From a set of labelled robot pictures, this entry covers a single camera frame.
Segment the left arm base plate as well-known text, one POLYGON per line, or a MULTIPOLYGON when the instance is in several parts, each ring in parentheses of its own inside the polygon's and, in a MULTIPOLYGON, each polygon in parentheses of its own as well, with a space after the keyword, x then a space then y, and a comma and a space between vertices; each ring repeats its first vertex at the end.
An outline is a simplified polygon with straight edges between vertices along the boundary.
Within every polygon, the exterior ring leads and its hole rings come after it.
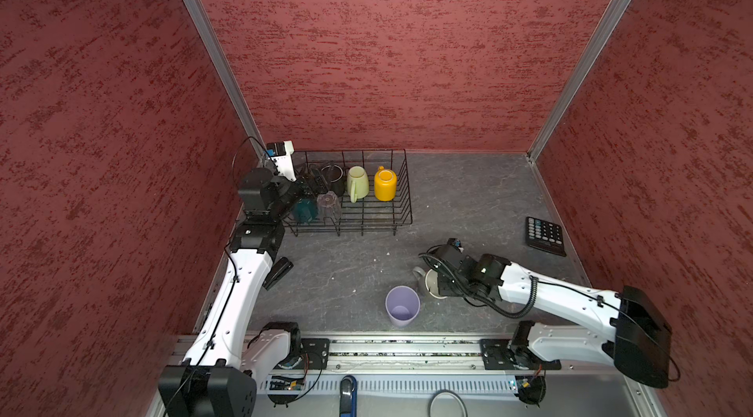
POLYGON ((276 371, 306 371, 322 370, 329 362, 330 339, 304 338, 301 340, 301 350, 296 358, 291 358, 278 364, 276 371))

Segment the yellow mug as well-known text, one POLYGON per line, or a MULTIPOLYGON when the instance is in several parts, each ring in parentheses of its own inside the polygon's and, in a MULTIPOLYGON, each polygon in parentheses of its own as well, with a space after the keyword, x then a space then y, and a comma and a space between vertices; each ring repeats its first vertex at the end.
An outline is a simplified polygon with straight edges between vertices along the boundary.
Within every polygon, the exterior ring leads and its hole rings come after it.
POLYGON ((394 171, 380 166, 374 177, 376 199, 383 202, 393 201, 396 197, 397 181, 398 178, 394 171))

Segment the grey mug cream inside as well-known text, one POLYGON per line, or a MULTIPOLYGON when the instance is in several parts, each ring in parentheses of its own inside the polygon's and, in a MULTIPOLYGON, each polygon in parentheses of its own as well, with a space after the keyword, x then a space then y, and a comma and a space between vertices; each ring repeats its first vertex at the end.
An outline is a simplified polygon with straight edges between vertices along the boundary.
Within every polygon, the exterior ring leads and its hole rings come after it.
POLYGON ((424 293, 433 299, 446 299, 439 291, 439 277, 437 271, 433 269, 424 270, 421 267, 414 267, 412 270, 414 276, 419 282, 420 288, 424 293))

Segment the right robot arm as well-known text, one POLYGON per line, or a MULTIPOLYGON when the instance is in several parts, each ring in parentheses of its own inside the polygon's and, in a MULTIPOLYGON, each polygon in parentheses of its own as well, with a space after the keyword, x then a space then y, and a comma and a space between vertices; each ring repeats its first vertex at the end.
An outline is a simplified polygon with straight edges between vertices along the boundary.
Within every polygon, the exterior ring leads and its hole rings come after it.
POLYGON ((437 273, 440 295, 516 321, 511 338, 482 346, 488 369, 547 371, 564 361, 589 362, 613 366, 654 389, 682 377, 671 356, 671 326, 640 289, 597 290, 501 256, 474 259, 454 240, 420 257, 437 273))

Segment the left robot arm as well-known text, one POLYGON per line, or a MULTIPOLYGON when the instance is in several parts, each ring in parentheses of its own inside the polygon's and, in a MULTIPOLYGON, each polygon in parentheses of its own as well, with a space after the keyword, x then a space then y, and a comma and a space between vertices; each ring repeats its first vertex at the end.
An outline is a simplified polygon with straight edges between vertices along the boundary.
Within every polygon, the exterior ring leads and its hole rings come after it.
POLYGON ((284 219, 310 195, 293 166, 255 168, 241 180, 243 216, 226 249, 225 278, 204 326, 180 364, 164 369, 158 391, 167 416, 249 416, 259 382, 301 352, 294 323, 272 323, 245 344, 254 305, 263 289, 291 264, 278 259, 284 219))

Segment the teal mug white inside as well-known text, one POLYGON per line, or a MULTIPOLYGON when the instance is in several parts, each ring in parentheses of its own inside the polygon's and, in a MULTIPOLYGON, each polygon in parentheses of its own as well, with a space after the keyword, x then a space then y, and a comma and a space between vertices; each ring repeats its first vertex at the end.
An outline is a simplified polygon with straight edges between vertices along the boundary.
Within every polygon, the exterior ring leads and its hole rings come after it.
POLYGON ((305 197, 298 200, 292 209, 292 215, 295 222, 299 225, 308 225, 316 221, 319 217, 316 199, 305 197))

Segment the light green mug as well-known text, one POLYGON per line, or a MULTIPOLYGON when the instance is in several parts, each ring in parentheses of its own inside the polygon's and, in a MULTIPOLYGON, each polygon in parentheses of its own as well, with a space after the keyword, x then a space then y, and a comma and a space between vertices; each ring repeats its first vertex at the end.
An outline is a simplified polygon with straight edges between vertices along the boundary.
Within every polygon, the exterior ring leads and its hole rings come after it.
POLYGON ((370 193, 369 176, 364 167, 353 166, 348 170, 346 188, 351 203, 356 203, 370 193))

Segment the black mug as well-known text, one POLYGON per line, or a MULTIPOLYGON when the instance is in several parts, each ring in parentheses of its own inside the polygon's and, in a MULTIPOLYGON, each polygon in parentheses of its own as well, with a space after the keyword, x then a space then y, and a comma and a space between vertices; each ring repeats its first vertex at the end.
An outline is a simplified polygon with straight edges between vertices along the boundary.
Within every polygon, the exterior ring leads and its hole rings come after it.
POLYGON ((321 173, 327 183, 327 188, 332 191, 337 197, 343 197, 346 191, 346 179, 345 171, 339 165, 330 163, 321 169, 321 173))

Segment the lavender cup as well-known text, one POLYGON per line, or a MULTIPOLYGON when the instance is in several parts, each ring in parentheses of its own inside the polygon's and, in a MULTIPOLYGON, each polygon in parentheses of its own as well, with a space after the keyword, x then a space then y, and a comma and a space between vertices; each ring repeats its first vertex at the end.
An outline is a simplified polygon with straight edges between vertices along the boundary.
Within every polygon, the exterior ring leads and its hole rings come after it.
POLYGON ((418 293, 407 286, 391 289, 384 302, 391 323, 398 328, 411 324, 421 312, 421 299, 418 293))

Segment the clear plastic cup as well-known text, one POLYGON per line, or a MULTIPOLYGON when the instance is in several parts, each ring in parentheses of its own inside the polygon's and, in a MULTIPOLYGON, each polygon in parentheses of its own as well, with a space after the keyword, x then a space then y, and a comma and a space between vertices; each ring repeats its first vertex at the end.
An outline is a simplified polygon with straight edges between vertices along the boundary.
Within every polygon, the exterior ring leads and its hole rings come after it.
POLYGON ((318 218, 323 222, 338 225, 342 216, 339 197, 333 191, 317 196, 318 218))

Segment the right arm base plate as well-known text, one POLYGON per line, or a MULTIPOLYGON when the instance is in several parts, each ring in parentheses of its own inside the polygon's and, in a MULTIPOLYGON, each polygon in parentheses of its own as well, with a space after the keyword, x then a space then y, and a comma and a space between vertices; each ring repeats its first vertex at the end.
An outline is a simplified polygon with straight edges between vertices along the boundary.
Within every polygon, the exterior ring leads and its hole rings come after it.
POLYGON ((560 360, 543 361, 527 348, 511 348, 509 340, 480 340, 480 356, 486 371, 561 370, 560 360))

